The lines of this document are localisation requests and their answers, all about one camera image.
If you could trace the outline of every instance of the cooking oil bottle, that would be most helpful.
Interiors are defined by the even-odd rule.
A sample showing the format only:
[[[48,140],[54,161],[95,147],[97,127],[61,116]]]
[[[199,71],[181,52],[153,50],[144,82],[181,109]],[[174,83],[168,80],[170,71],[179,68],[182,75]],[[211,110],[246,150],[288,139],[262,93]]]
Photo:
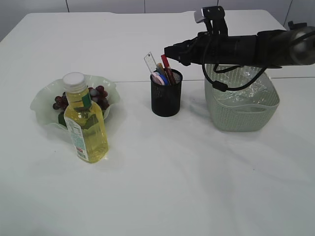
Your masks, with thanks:
[[[64,120],[77,156],[95,163],[108,151],[102,110],[91,100],[83,74],[73,72],[65,75],[63,86],[69,102]]]

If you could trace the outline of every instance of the wall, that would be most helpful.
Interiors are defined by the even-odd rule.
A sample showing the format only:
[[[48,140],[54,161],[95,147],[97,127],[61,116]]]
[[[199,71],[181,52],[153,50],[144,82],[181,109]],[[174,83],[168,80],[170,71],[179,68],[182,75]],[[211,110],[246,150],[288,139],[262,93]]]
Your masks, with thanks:
[[[0,41],[32,12],[67,12],[65,0],[0,0]]]
[[[144,0],[67,0],[70,12],[144,13]]]
[[[289,21],[307,22],[309,26],[315,26],[315,0],[293,0],[285,21],[286,28]]]
[[[217,0],[67,0],[70,12],[109,11],[114,13],[159,13],[199,10]],[[293,0],[289,19],[314,22],[309,8],[315,0]],[[220,0],[226,10],[264,9],[284,23],[291,0]],[[67,12],[65,0],[0,0],[0,41],[28,13]]]
[[[199,10],[205,6],[217,5],[217,0],[145,0],[146,13],[183,12]],[[291,0],[220,0],[225,10],[267,10],[282,25],[289,10]]]

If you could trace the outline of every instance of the woven plastic basket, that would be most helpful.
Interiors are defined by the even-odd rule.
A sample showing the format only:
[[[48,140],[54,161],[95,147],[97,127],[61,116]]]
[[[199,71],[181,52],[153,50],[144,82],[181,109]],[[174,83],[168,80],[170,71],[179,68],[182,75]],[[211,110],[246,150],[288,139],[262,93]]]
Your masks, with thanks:
[[[242,86],[244,85],[244,81],[248,80],[244,75],[244,68],[238,68],[224,74],[217,74],[213,71],[213,67],[214,65],[212,64],[206,66],[211,80],[224,82],[231,88]],[[219,66],[218,69],[222,70],[227,67]],[[259,71],[259,68],[256,67],[247,67],[246,69],[254,74]],[[210,82],[205,79],[205,94],[210,117],[218,129],[238,132],[257,131],[268,123],[276,111],[280,99],[271,80],[265,73],[259,77],[256,83],[263,85],[265,90],[261,93],[258,91],[255,94],[255,101],[245,99],[245,101],[241,102],[234,101],[233,103],[228,103],[220,100],[222,95],[225,94],[221,94],[223,92],[212,88]]]

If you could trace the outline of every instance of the black mesh pen holder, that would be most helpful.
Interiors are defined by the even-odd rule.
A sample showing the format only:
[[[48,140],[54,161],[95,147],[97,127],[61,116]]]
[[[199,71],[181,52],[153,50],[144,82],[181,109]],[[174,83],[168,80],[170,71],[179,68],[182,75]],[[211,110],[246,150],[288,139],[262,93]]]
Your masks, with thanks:
[[[151,79],[152,111],[160,117],[171,117],[179,112],[181,106],[182,74],[172,69],[175,85],[158,85]]]

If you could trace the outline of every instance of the frosted glass bowl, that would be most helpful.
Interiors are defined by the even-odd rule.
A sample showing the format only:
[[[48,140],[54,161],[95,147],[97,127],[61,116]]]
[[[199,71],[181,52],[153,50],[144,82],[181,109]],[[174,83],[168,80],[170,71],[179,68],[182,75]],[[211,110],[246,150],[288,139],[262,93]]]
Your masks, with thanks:
[[[104,113],[104,119],[108,117],[110,108],[115,103],[120,101],[120,96],[116,90],[116,84],[104,77],[85,75],[89,87],[97,87],[103,85],[104,89],[108,92],[107,100],[109,107]],[[67,130],[66,127],[58,123],[58,115],[61,110],[54,110],[53,104],[55,97],[61,96],[64,92],[62,79],[55,80],[51,84],[40,90],[33,101],[31,102],[31,110],[35,111],[36,120],[40,125],[53,124],[55,127]]]

